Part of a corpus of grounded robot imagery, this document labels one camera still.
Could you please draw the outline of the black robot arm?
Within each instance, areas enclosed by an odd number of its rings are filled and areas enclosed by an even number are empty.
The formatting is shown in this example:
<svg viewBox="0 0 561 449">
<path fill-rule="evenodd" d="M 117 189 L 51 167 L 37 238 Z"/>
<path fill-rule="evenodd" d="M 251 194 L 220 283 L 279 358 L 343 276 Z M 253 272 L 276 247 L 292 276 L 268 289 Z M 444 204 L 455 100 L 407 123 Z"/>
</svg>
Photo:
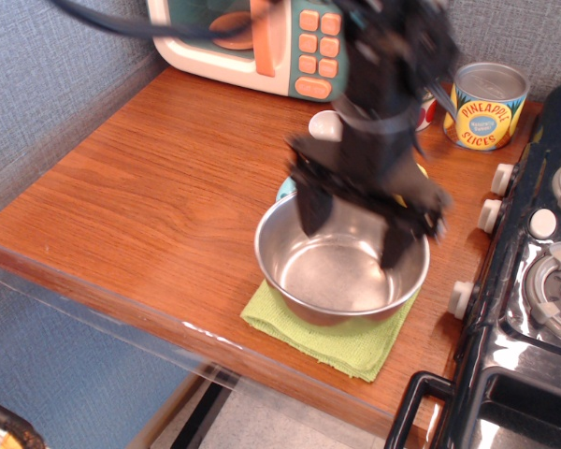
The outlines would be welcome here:
<svg viewBox="0 0 561 449">
<path fill-rule="evenodd" d="M 311 237 L 328 221 L 335 198 L 388 223 L 381 268 L 395 267 L 412 243 L 435 237 L 450 196 L 418 168 L 416 128 L 425 91 L 453 112 L 439 79 L 457 47 L 444 1 L 338 1 L 348 80 L 334 100 L 338 142 L 310 135 L 289 140 L 298 216 Z"/>
</svg>

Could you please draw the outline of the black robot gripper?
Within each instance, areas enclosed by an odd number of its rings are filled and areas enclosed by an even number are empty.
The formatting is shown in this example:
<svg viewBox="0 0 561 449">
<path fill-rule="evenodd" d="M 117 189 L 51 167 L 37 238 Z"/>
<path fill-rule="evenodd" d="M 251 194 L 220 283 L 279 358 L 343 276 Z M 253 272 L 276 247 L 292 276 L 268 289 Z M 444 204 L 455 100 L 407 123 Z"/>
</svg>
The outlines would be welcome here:
<svg viewBox="0 0 561 449">
<path fill-rule="evenodd" d="M 339 142 L 311 135 L 288 139 L 295 154 L 291 177 L 296 184 L 298 216 L 311 237 L 330 217 L 336 198 L 387 219 L 380 267 L 395 268 L 420 237 L 444 232 L 444 211 L 450 196 L 429 180 L 425 195 L 404 208 L 390 192 L 390 177 L 401 164 L 415 162 L 421 149 L 416 126 L 424 90 L 410 98 L 405 109 L 391 104 L 367 109 L 342 95 L 333 104 L 342 123 Z"/>
</svg>

